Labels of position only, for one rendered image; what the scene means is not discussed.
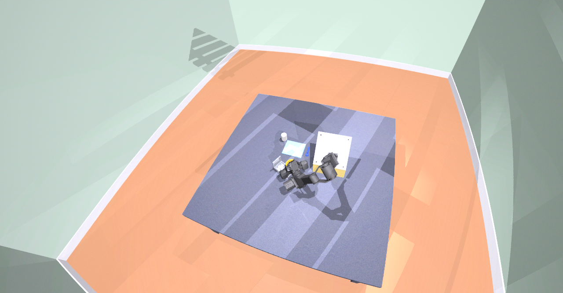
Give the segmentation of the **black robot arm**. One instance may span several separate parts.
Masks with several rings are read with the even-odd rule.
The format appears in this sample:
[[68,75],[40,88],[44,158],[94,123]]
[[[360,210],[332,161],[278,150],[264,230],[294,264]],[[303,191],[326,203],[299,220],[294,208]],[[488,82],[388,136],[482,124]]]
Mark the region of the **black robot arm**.
[[[337,159],[338,159],[338,155],[336,153],[329,152],[322,159],[321,161],[322,165],[320,165],[314,173],[310,175],[305,175],[304,173],[300,173],[300,172],[296,173],[288,181],[283,183],[285,188],[287,189],[287,191],[289,191],[294,187],[296,187],[296,189],[305,187],[307,183],[315,184],[315,183],[330,182],[331,180],[335,179],[337,176],[335,170],[336,166],[339,165],[339,161]],[[287,164],[287,168],[290,169],[290,171],[293,173],[301,169],[300,166],[297,164],[296,160],[290,161],[289,164]],[[322,173],[324,173],[326,179],[318,179],[317,171],[319,168],[322,170]]]

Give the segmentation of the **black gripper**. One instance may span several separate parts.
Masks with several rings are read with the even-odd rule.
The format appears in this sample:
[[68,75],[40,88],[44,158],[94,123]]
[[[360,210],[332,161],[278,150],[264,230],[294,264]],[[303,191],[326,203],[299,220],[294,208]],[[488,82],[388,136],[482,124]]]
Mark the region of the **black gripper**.
[[[297,164],[300,166],[301,169],[303,168],[303,170],[305,170],[305,169],[308,168],[308,164],[307,164],[307,161],[306,161],[306,160],[304,160],[304,161],[297,161]],[[288,170],[287,170],[287,166],[284,165],[284,168],[281,169],[279,172],[280,172],[281,178],[282,178],[282,179],[286,179],[290,174],[292,174],[292,175],[294,176],[296,173],[301,172],[301,169],[300,169],[300,170],[297,170],[297,171],[295,171],[295,173],[293,173],[293,172],[291,172],[290,170],[288,171]]]

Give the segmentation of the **white dish rack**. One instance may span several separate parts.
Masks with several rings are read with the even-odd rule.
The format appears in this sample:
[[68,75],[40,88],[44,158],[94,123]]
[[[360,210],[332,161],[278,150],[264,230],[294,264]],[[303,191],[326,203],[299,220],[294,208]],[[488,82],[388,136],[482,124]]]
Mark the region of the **white dish rack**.
[[284,163],[281,160],[281,157],[279,156],[279,158],[277,158],[274,162],[273,162],[273,166],[274,169],[276,169],[277,172],[279,172],[281,169],[284,168]]

